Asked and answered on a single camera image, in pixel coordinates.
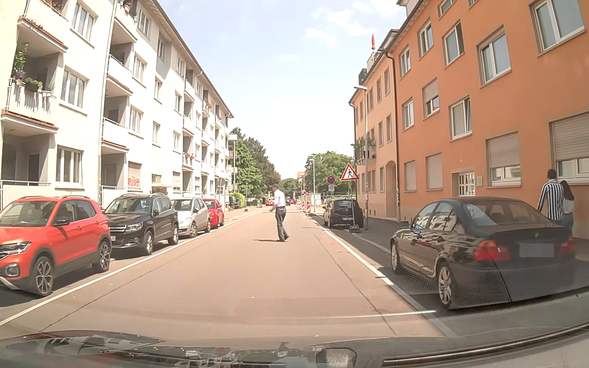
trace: pedestrian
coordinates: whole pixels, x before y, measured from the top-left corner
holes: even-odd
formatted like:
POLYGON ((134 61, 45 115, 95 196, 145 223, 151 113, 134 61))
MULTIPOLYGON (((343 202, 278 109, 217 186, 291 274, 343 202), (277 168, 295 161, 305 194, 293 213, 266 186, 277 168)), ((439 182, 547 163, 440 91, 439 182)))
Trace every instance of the pedestrian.
POLYGON ((563 186, 556 180, 556 171, 549 169, 546 178, 549 179, 542 187, 538 211, 542 212, 546 201, 546 216, 553 223, 562 225, 563 221, 563 186))
POLYGON ((572 227, 574 227, 574 194, 572 188, 569 187, 567 181, 561 181, 560 185, 563 186, 563 226, 572 233, 572 227))
POLYGON ((279 190, 279 185, 272 184, 272 190, 274 190, 274 204, 270 212, 276 211, 276 230, 279 234, 279 241, 284 242, 290 237, 288 231, 283 228, 283 220, 285 220, 285 195, 279 190))

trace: triangular road sign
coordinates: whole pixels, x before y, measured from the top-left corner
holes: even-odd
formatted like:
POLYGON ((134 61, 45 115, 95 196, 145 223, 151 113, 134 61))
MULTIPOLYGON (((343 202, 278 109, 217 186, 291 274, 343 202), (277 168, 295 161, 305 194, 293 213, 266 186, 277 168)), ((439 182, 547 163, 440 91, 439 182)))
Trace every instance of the triangular road sign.
POLYGON ((342 178, 339 179, 340 181, 351 181, 351 180, 358 180, 358 174, 356 170, 351 167, 351 164, 347 164, 347 167, 344 169, 342 173, 342 178))

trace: blurred license plate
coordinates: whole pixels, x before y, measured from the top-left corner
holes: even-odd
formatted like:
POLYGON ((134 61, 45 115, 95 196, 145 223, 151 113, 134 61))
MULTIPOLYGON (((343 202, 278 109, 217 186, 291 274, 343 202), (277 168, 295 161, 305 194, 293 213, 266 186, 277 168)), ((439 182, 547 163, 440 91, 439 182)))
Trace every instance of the blurred license plate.
POLYGON ((520 258, 551 258, 553 256, 553 243, 519 243, 520 258))

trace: man crossing street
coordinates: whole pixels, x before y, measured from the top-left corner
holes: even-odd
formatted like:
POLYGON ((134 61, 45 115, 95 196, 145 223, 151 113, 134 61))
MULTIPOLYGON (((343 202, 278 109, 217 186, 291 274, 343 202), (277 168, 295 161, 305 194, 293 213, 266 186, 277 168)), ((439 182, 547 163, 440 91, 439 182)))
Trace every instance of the man crossing street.
POLYGON ((283 220, 285 219, 285 195, 279 190, 278 184, 272 184, 272 190, 274 190, 274 204, 270 212, 276 211, 276 229, 279 233, 279 241, 284 242, 290 237, 288 231, 285 231, 283 228, 283 220))

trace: lamp post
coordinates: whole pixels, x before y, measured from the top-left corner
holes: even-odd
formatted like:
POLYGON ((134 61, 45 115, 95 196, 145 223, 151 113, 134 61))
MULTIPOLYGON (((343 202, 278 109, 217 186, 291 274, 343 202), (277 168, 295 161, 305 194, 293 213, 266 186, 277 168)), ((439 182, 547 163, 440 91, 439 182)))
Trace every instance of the lamp post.
POLYGON ((368 133, 368 129, 367 129, 367 114, 369 112, 368 110, 368 106, 367 106, 367 87, 365 86, 356 86, 354 87, 357 90, 363 90, 364 91, 364 95, 365 95, 365 135, 364 135, 364 152, 365 152, 365 231, 369 230, 369 223, 370 223, 370 190, 369 190, 369 186, 367 185, 367 183, 369 182, 371 185, 374 185, 371 180, 370 180, 370 171, 368 170, 369 168, 369 159, 367 156, 367 133, 368 133))

